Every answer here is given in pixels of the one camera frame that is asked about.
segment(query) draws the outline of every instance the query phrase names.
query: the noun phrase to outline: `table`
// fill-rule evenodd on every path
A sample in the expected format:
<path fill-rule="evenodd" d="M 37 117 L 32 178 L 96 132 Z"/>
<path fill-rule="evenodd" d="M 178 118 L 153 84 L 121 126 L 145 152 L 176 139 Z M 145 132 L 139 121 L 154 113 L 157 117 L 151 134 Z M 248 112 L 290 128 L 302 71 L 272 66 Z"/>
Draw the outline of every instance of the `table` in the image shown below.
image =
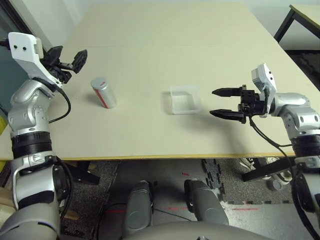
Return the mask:
<path fill-rule="evenodd" d="M 239 97 L 218 88 L 257 88 L 251 70 L 267 63 L 279 92 L 299 92 L 320 112 L 320 92 L 238 2 L 126 3 L 93 7 L 72 33 L 61 61 L 87 49 L 87 63 L 65 85 L 72 110 L 50 124 L 52 147 L 64 160 L 234 158 L 281 156 L 249 124 L 209 114 L 236 110 Z M 101 106 L 92 79 L 110 80 L 118 104 Z M 170 86 L 198 88 L 202 111 L 170 114 Z M 57 95 L 49 118 L 67 110 Z M 256 117 L 271 139 L 289 143 L 278 117 Z M 292 156 L 293 150 L 285 149 Z M 0 136 L 0 159 L 11 159 L 9 129 Z"/>
<path fill-rule="evenodd" d="M 274 39 L 280 42 L 294 20 L 320 38 L 320 5 L 293 4 L 290 8 Z"/>

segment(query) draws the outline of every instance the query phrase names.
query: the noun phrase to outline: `white wall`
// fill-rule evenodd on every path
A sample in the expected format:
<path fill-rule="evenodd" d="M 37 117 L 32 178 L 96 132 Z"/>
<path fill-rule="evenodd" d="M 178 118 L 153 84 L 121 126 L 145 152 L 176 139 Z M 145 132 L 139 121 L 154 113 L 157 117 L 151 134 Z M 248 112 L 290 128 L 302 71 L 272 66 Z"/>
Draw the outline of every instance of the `white wall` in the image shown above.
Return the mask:
<path fill-rule="evenodd" d="M 198 0 L 11 0 L 29 27 L 42 39 L 46 47 L 63 45 L 93 4 L 161 1 L 186 2 Z M 290 4 L 320 4 L 320 0 L 239 1 L 250 9 L 272 36 L 275 35 L 288 14 Z M 293 22 L 280 45 L 286 50 L 319 50 L 320 40 L 299 23 Z"/>
<path fill-rule="evenodd" d="M 10 0 L 46 49 L 63 45 L 91 6 L 90 0 Z"/>

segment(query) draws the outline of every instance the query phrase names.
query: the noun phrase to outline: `black ring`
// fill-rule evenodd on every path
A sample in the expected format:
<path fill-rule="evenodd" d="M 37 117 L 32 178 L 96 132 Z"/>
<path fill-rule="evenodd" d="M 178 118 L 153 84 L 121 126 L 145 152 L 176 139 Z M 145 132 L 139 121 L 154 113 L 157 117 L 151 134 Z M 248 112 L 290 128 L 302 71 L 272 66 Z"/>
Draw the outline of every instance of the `black ring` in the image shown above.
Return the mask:
<path fill-rule="evenodd" d="M 30 132 L 11 139 L 13 157 L 52 151 L 50 133 L 46 131 Z"/>
<path fill-rule="evenodd" d="M 296 157 L 320 155 L 320 135 L 295 137 L 291 140 Z"/>

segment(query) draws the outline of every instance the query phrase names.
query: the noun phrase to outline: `table edge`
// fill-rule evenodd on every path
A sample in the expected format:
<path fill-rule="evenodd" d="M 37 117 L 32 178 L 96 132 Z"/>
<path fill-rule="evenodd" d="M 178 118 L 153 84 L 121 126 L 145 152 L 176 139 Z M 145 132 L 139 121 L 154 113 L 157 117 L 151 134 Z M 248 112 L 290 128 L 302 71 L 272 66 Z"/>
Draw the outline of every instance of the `table edge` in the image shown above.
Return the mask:
<path fill-rule="evenodd" d="M 286 152 L 294 157 L 294 152 Z M 93 156 L 93 157 L 63 157 L 65 161 L 117 161 L 142 159 L 230 159 L 230 158 L 265 158 L 283 157 L 281 152 L 233 153 L 233 154 L 172 154 L 172 155 L 137 155 L 137 156 Z M 10 161 L 10 158 L 1 158 L 0 161 Z"/>
<path fill-rule="evenodd" d="M 299 14 L 301 17 L 303 17 L 305 20 L 307 20 L 308 22 L 310 22 L 313 26 L 315 26 L 316 28 L 320 29 L 320 25 L 318 23 L 316 23 L 315 21 L 313 21 L 310 17 L 308 17 L 307 15 L 305 15 L 303 12 L 301 12 L 300 10 L 298 10 L 294 5 L 290 4 L 289 6 L 293 11 L 295 11 L 297 14 Z"/>

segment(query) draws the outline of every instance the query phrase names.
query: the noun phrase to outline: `cable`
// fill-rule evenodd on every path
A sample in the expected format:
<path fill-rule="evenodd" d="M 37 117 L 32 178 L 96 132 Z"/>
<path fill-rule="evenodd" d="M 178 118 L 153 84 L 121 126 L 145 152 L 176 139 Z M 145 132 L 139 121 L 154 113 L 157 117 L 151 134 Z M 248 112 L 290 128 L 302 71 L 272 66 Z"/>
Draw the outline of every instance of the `cable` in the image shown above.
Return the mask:
<path fill-rule="evenodd" d="M 292 179 L 292 185 L 291 185 L 291 194 L 292 194 L 292 199 L 293 199 L 293 203 L 294 206 L 296 208 L 296 211 L 298 212 L 298 215 L 301 219 L 301 222 L 303 223 L 304 227 L 308 230 L 309 234 L 312 236 L 312 238 L 314 240 L 320 240 L 320 236 L 317 234 L 317 232 L 315 231 L 314 227 L 312 226 L 309 218 L 307 217 L 305 211 L 301 208 L 300 205 L 300 201 L 298 198 L 298 193 L 297 190 L 295 188 L 296 185 L 296 178 Z"/>
<path fill-rule="evenodd" d="M 0 103 L 0 109 L 4 113 L 4 115 L 8 117 L 8 111 L 4 108 L 4 106 L 1 105 L 1 103 Z"/>
<path fill-rule="evenodd" d="M 298 172 L 295 174 L 294 170 L 293 170 L 293 166 L 291 164 L 291 161 L 289 159 L 289 157 L 287 156 L 287 154 L 280 148 L 280 147 L 288 147 L 291 146 L 291 144 L 287 144 L 287 145 L 279 145 L 276 142 L 272 141 L 270 138 L 268 138 L 258 127 L 257 125 L 254 123 L 254 121 L 252 120 L 252 116 L 249 116 L 249 121 L 250 121 L 250 126 L 253 127 L 253 129 L 258 133 L 258 135 L 260 135 L 263 139 L 265 139 L 269 144 L 271 144 L 272 146 L 274 146 L 276 149 L 278 149 L 283 155 L 284 157 L 288 160 L 289 163 L 289 169 L 291 172 L 291 176 L 292 176 L 292 182 L 291 182 L 291 194 L 292 194 L 292 200 L 295 206 L 295 209 L 299 215 L 299 218 L 302 222 L 302 224 L 304 225 L 304 227 L 308 230 L 308 232 L 310 233 L 310 235 L 312 236 L 312 238 L 314 240 L 320 240 L 320 236 L 317 234 L 317 232 L 315 231 L 314 227 L 312 226 L 312 224 L 310 223 L 309 218 L 307 217 L 305 211 L 301 208 L 300 205 L 300 201 L 298 198 L 298 194 L 297 194 L 297 190 L 296 190 L 296 177 L 299 174 Z"/>
<path fill-rule="evenodd" d="M 155 208 L 155 207 L 153 208 L 153 210 L 158 211 L 158 212 L 161 212 L 161 213 L 164 213 L 164 214 L 169 214 L 169 215 L 171 215 L 171 216 L 175 216 L 175 217 L 178 217 L 178 218 L 181 218 L 181 219 L 185 219 L 185 220 L 188 220 L 188 221 L 192 222 L 192 220 L 189 219 L 189 218 L 186 218 L 186 217 L 184 217 L 184 216 L 179 216 L 179 215 L 173 214 L 173 213 L 171 213 L 171 212 L 163 211 L 163 210 L 157 209 L 157 208 Z"/>
<path fill-rule="evenodd" d="M 64 219 L 69 207 L 70 207 L 70 203 L 71 203 L 72 196 L 74 193 L 74 179 L 73 179 L 71 172 L 70 172 L 68 166 L 66 165 L 66 163 L 63 160 L 61 160 L 59 157 L 56 157 L 56 159 L 62 165 L 64 173 L 69 178 L 69 197 L 68 197 L 67 201 L 65 202 L 64 208 L 63 208 L 61 215 L 60 215 L 60 220 L 62 221 Z"/>
<path fill-rule="evenodd" d="M 98 224 L 96 226 L 96 240 L 99 240 L 99 228 L 100 228 L 100 223 L 101 223 L 101 220 L 102 220 L 102 217 L 104 216 L 104 213 L 109 209 L 109 208 L 112 208 L 113 206 L 116 206 L 116 205 L 127 205 L 126 203 L 114 203 L 114 204 L 111 204 L 107 207 L 103 207 L 102 208 L 102 211 L 100 212 L 100 217 L 99 217 L 99 220 L 98 220 Z"/>
<path fill-rule="evenodd" d="M 68 110 L 66 111 L 66 113 L 65 113 L 64 115 L 62 115 L 62 116 L 60 116 L 60 117 L 57 117 L 57 118 L 55 118 L 55 119 L 53 119 L 53 120 L 50 120 L 50 121 L 49 121 L 50 124 L 51 124 L 51 123 L 54 123 L 54 122 L 56 122 L 56 121 L 58 121 L 58 120 L 60 120 L 60 119 L 65 118 L 65 117 L 70 113 L 70 111 L 71 111 L 71 103 L 70 103 L 70 100 L 69 100 L 68 96 L 66 95 L 66 93 L 65 93 L 65 92 L 62 90 L 62 88 L 60 88 L 60 87 L 57 87 L 56 90 L 57 90 L 57 91 L 64 97 L 64 99 L 66 100 L 66 102 L 67 102 L 67 104 L 68 104 Z"/>
<path fill-rule="evenodd" d="M 250 126 L 256 131 L 256 133 L 261 136 L 264 140 L 266 140 L 268 143 L 270 143 L 272 146 L 274 146 L 275 148 L 277 147 L 290 147 L 292 146 L 292 144 L 286 144 L 286 145 L 280 145 L 278 143 L 276 143 L 275 141 L 272 141 L 269 137 L 267 137 L 267 135 L 265 135 L 255 124 L 255 122 L 252 120 L 252 116 L 249 116 L 249 123 Z"/>

